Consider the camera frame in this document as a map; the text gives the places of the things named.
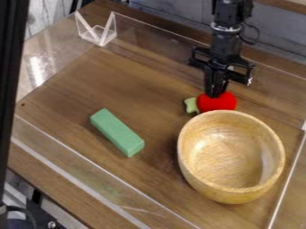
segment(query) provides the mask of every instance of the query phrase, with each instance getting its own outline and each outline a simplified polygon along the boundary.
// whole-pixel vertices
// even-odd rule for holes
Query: wooden bowl
[[[284,149],[262,121],[219,110],[187,122],[177,138],[177,161],[197,192],[220,203],[240,204],[271,188],[283,170]]]

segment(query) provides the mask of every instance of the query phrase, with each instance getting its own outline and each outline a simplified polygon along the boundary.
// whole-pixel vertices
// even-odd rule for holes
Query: wooden table
[[[260,4],[268,4],[283,10],[306,14],[304,0],[255,0]]]
[[[95,1],[81,14],[103,25],[111,11],[209,41],[201,32],[109,1]],[[9,168],[93,228],[264,228],[303,134],[306,66],[251,47],[243,50],[256,65],[255,80],[248,88],[232,83],[230,90],[238,110],[276,132],[287,165],[263,198],[222,205],[187,185],[175,158],[176,136],[189,119],[181,101],[201,92],[201,71],[187,66],[196,42],[120,16],[117,21],[121,32],[104,48],[76,37],[73,18],[26,42]],[[133,158],[88,122],[103,107],[145,140]],[[303,150],[275,228],[303,224],[304,157]]]

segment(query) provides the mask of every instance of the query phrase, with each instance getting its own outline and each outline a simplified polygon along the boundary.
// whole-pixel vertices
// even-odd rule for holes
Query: black metal pole
[[[14,114],[17,78],[28,0],[0,1],[0,200],[4,196],[5,169]],[[5,213],[0,211],[0,228],[5,228]]]

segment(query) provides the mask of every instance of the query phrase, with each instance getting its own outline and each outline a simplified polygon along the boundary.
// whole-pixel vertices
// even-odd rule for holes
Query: green rectangular block
[[[89,120],[127,157],[143,149],[143,139],[105,108],[91,115]]]

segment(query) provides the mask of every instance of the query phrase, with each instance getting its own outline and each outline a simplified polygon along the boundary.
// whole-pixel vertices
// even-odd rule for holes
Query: small green object
[[[144,140],[105,108],[91,115],[89,120],[127,157],[143,149]]]
[[[184,100],[187,105],[187,114],[192,114],[196,112],[199,114],[197,106],[196,106],[196,98],[188,98]]]

